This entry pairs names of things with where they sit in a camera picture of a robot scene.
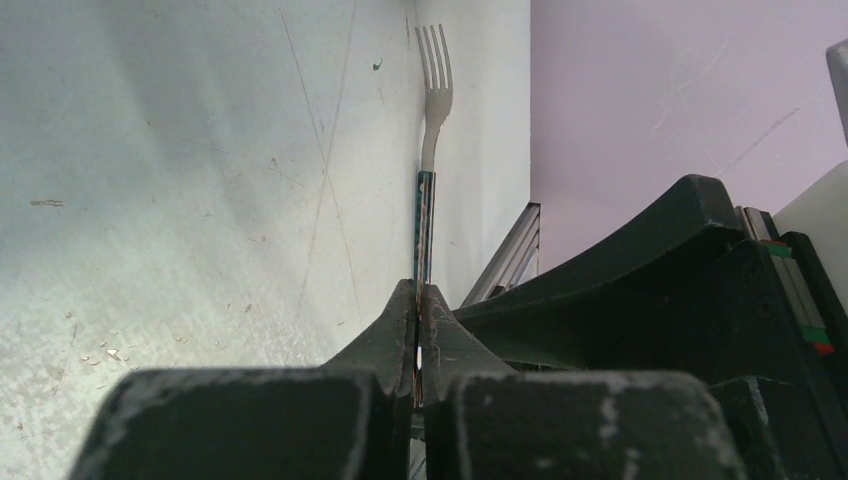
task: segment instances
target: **fork tine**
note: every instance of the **fork tine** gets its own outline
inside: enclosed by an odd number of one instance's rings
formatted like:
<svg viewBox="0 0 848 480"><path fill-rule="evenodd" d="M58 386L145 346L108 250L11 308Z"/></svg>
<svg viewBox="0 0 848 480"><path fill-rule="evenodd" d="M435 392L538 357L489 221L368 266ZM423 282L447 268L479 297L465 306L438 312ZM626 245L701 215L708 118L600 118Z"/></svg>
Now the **fork tine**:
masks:
<svg viewBox="0 0 848 480"><path fill-rule="evenodd" d="M439 36L442 37L442 52L445 54L445 69L447 70L447 73L448 73L447 89L453 90L453 75L451 74L451 69L450 69L450 55L448 55L448 42L445 41L445 31L442 30L442 24L441 23L439 24ZM445 88L445 80L444 79L442 79L442 88Z"/></svg>
<svg viewBox="0 0 848 480"><path fill-rule="evenodd" d="M427 57L424 55L424 43L421 41L421 31L418 30L418 27L415 27L415 36L418 37L418 51L421 53L421 68L424 69L424 87L430 88L430 72L427 70Z"/></svg>
<svg viewBox="0 0 848 480"><path fill-rule="evenodd" d="M439 31L442 30L442 24L439 24ZM430 25L430 32L433 34L433 50L436 51L436 63L439 64L439 88L447 88L445 85L445 67L442 64L442 53L439 51L439 41L436 40L436 27Z"/></svg>
<svg viewBox="0 0 848 480"><path fill-rule="evenodd" d="M427 27L424 27L424 40L427 41L427 57L430 59L430 88L438 88L436 85L436 60L433 58L433 48L430 45L430 36L427 34Z"/></svg>

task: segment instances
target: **metal fork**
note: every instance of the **metal fork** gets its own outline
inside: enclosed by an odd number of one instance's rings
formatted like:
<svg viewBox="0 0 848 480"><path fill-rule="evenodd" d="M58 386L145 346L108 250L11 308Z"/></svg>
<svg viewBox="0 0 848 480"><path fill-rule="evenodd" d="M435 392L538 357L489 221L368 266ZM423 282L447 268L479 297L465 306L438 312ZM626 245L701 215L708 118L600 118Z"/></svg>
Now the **metal fork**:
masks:
<svg viewBox="0 0 848 480"><path fill-rule="evenodd" d="M421 52L421 66L424 68L424 118L426 127L424 130L424 145L421 147L421 170L426 172L435 171L436 140L439 138L439 130L450 113L453 104L453 75L450 68L450 55L448 44L445 42L445 32L439 24L439 37L442 39L442 49L439 50L439 42L436 41L436 29L430 25L430 33L427 27L423 27L424 41L421 40L421 32L415 28L415 36L418 37L418 49ZM427 55L424 54L424 45L427 45Z"/></svg>

